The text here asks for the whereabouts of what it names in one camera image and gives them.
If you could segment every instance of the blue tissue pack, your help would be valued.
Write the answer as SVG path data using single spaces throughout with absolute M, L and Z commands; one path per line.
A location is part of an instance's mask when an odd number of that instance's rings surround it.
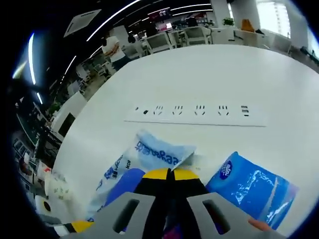
M 276 230 L 287 214 L 298 188 L 286 179 L 232 153 L 207 183 L 253 218 Z

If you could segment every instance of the potted plant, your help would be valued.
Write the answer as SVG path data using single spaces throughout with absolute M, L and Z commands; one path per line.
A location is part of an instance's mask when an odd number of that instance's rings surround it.
M 223 25 L 227 26 L 233 26 L 234 25 L 234 19 L 227 17 L 223 19 Z

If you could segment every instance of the yellow part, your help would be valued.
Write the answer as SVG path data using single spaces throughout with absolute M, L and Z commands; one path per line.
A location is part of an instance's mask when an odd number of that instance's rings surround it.
M 152 171 L 146 173 L 143 176 L 143 178 L 166 180 L 167 170 L 168 170 L 167 168 L 161 168 L 161 169 L 152 170 Z
M 93 225 L 92 222 L 86 222 L 86 221 L 76 221 L 76 222 L 72 222 L 71 224 L 77 233 L 80 233 Z
M 174 169 L 175 180 L 187 180 L 187 179 L 196 179 L 198 176 L 192 171 L 177 168 Z

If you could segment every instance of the blue logo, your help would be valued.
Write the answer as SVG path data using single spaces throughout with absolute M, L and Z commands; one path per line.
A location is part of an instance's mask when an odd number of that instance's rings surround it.
M 233 164 L 231 163 L 231 161 L 227 161 L 226 163 L 224 163 L 224 165 L 221 167 L 219 177 L 222 180 L 228 178 L 228 176 L 231 173 L 232 168 L 233 168 Z

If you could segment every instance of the white table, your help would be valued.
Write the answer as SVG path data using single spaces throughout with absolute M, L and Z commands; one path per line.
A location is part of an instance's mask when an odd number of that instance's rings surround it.
M 124 122 L 136 102 L 207 99 L 253 102 L 267 113 L 268 126 Z M 196 145 L 196 154 L 209 158 L 199 176 L 208 169 L 212 175 L 238 151 L 297 185 L 298 195 L 278 228 L 284 235 L 300 225 L 319 196 L 319 75 L 287 56 L 248 46 L 198 45 L 126 65 L 87 103 L 57 155 L 54 169 L 74 191 L 73 218 L 84 217 L 104 172 L 142 128 L 173 144 Z

